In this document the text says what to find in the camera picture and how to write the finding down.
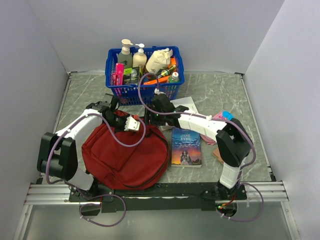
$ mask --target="red backpack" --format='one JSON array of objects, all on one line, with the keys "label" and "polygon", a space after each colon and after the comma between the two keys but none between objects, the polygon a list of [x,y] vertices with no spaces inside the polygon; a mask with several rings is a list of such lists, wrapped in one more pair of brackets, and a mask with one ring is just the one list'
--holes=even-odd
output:
[{"label": "red backpack", "polygon": [[[142,134],[141,126],[138,132],[120,131],[115,136],[120,142],[132,145]],[[167,170],[170,159],[168,142],[153,125],[146,126],[145,137],[139,145],[125,147],[116,142],[106,124],[101,124],[82,145],[82,156],[89,173],[117,190],[151,187]]]}]

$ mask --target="bottle cap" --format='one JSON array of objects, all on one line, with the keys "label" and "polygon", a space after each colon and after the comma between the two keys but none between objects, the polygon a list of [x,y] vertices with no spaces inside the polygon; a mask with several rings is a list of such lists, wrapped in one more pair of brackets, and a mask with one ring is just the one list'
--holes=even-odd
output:
[{"label": "bottle cap", "polygon": [[172,73],[173,79],[177,79],[178,77],[179,77],[179,73],[177,73],[176,71]]},{"label": "bottle cap", "polygon": [[130,46],[132,46],[133,44],[131,43],[131,41],[129,39],[122,39],[121,41],[123,47],[121,49],[121,53],[128,55],[130,54]]},{"label": "bottle cap", "polygon": [[136,46],[139,46],[138,54],[143,55],[145,45],[143,43],[140,43],[140,44],[136,44]]}]

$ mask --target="brown object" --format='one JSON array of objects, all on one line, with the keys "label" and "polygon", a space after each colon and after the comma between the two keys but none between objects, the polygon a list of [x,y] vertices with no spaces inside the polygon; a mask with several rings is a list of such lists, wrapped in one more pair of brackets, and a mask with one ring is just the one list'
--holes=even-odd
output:
[{"label": "brown object", "polygon": [[213,156],[216,157],[216,159],[218,159],[218,161],[221,164],[224,164],[224,161],[222,160],[221,156],[220,156],[220,152],[219,152],[219,148],[217,147],[213,152],[212,152]]}]

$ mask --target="white wall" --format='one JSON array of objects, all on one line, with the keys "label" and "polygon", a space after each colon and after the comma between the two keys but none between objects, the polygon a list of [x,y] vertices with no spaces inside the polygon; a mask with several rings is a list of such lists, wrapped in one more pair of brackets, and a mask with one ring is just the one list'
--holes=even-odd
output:
[{"label": "white wall", "polygon": [[285,0],[245,74],[277,180],[303,239],[320,234],[320,2]]},{"label": "white wall", "polygon": [[12,239],[67,74],[25,0],[0,4],[0,233]]},{"label": "white wall", "polygon": [[121,39],[180,49],[187,71],[245,73],[284,0],[27,0],[67,71],[104,70]]}]

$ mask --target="robotic arm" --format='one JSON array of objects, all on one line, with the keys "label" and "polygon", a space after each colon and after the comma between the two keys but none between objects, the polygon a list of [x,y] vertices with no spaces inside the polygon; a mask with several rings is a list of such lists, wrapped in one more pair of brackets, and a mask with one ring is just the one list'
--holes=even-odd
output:
[{"label": "robotic arm", "polygon": [[[114,114],[117,103],[116,97],[113,97],[110,103],[107,101],[91,103],[74,122],[64,129],[57,131],[55,134],[47,132],[41,139],[37,162],[38,171],[42,173],[46,172],[49,153],[58,137],[65,131],[68,131],[70,126],[79,118],[86,116],[77,126],[69,130],[68,134],[57,145],[51,159],[49,175],[61,178],[79,189],[88,191],[93,185],[94,178],[78,168],[76,143],[87,138],[102,123],[100,117],[88,114],[95,113],[103,116],[116,131],[138,131],[140,128],[140,122],[136,121],[131,115],[128,114],[120,117]],[[251,149],[249,143],[242,137],[237,128],[229,123],[211,120],[211,116],[198,113],[197,115],[201,115],[203,118],[194,116],[192,114],[196,113],[185,106],[175,107],[164,93],[156,95],[152,100],[152,104],[148,107],[161,113],[185,112],[191,114],[158,115],[146,109],[144,121],[146,124],[157,126],[170,125],[192,130],[214,139],[217,142],[221,158],[224,161],[222,174],[218,182],[220,186],[219,193],[226,198],[232,195],[237,187],[237,182],[242,171],[242,162]],[[247,134],[240,121],[235,118],[231,121]]]}]

